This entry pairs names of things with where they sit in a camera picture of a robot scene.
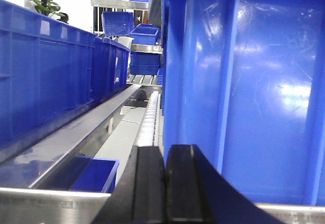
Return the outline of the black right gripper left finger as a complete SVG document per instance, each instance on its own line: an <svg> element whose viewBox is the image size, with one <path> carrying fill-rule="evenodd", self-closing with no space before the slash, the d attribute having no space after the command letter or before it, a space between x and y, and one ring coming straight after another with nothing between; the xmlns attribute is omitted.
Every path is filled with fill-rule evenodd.
<svg viewBox="0 0 325 224"><path fill-rule="evenodd" d="M165 223L164 160L157 146L133 146L115 190L92 223Z"/></svg>

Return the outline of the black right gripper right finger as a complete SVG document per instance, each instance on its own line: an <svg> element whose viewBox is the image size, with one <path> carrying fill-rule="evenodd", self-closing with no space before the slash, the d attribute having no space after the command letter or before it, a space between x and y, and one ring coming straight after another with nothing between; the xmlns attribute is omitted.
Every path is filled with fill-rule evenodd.
<svg viewBox="0 0 325 224"><path fill-rule="evenodd" d="M172 145L167 157L168 223L280 223L232 187L197 145Z"/></svg>

